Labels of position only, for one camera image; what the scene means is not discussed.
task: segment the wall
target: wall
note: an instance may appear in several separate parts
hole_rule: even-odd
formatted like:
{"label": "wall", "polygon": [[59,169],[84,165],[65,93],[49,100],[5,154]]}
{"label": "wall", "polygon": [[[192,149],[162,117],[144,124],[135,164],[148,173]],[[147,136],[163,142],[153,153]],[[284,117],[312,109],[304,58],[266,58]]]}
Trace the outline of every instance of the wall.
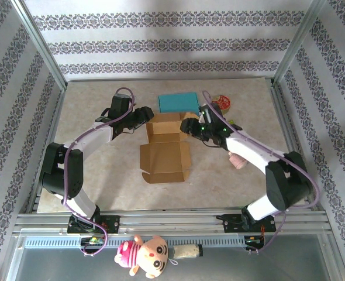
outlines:
{"label": "wall", "polygon": [[0,0],[0,268],[26,205],[60,89],[7,0]]}
{"label": "wall", "polygon": [[327,1],[278,86],[345,262],[345,1]]}
{"label": "wall", "polygon": [[66,79],[272,77],[311,0],[26,0]]}

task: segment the plush toy keychain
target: plush toy keychain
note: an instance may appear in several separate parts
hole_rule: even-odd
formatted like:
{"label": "plush toy keychain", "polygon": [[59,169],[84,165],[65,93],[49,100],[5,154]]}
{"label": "plush toy keychain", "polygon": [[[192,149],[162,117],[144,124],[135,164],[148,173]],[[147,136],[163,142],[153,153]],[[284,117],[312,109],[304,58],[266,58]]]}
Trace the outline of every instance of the plush toy keychain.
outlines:
{"label": "plush toy keychain", "polygon": [[166,268],[168,259],[167,243],[159,236],[154,236],[145,244],[140,236],[134,241],[126,241],[119,245],[114,261],[124,268],[131,268],[134,276],[141,267],[146,271],[147,278],[160,276]]}

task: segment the gray floor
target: gray floor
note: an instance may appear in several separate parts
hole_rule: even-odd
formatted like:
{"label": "gray floor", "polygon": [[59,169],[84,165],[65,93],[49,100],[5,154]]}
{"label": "gray floor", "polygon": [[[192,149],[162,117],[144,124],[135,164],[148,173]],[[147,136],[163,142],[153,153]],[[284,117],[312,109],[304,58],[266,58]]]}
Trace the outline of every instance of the gray floor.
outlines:
{"label": "gray floor", "polygon": [[[113,261],[116,249],[84,257],[79,249],[25,249],[18,281],[148,280],[143,270],[130,277]],[[156,280],[329,280],[316,236],[277,237],[259,256],[241,248],[204,248],[203,257],[168,264]]]}

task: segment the pink plush toy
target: pink plush toy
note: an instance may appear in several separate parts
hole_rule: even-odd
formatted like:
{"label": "pink plush toy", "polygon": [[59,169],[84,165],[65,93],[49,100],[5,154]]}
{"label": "pink plush toy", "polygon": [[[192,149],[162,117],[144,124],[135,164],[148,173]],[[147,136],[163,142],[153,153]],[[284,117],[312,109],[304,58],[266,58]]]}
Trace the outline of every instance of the pink plush toy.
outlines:
{"label": "pink plush toy", "polygon": [[147,278],[160,276],[167,265],[167,243],[159,236],[143,243],[140,236],[134,237],[135,242],[126,241],[119,245],[114,261],[124,268],[131,268],[134,276],[141,267],[146,271]]}

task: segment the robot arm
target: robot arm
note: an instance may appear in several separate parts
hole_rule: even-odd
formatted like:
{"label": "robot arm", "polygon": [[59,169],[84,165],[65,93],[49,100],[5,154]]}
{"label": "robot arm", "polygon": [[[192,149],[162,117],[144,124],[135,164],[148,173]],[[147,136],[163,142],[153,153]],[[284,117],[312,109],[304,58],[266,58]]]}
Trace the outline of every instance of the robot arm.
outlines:
{"label": "robot arm", "polygon": [[[211,103],[211,106],[222,116],[218,105]],[[278,211],[285,211],[311,192],[311,185],[305,176],[279,158],[262,150],[257,146],[262,143],[245,133],[241,127],[232,125],[246,138],[234,133],[232,128],[223,123],[207,105],[200,107],[200,112],[199,120],[193,118],[183,120],[181,124],[183,132],[203,142],[211,139],[218,147],[247,159],[265,174],[266,194],[242,209],[244,228],[250,228],[257,221]],[[283,153],[271,148],[269,150],[306,171],[299,153]]]}
{"label": "robot arm", "polygon": [[[104,110],[89,129],[97,128],[101,124],[122,116],[128,110],[130,102],[131,99],[127,95],[114,95],[111,107]],[[99,218],[99,208],[88,198],[82,188],[84,180],[83,162],[100,146],[119,136],[124,129],[135,130],[151,120],[153,116],[154,114],[149,107],[138,108],[120,121],[85,135],[72,148],[68,156],[67,205],[76,214],[91,221],[96,221]],[[39,179],[40,185],[60,200],[64,197],[64,170],[60,165],[64,163],[66,151],[71,143],[72,141],[65,144],[51,143],[48,145]]]}

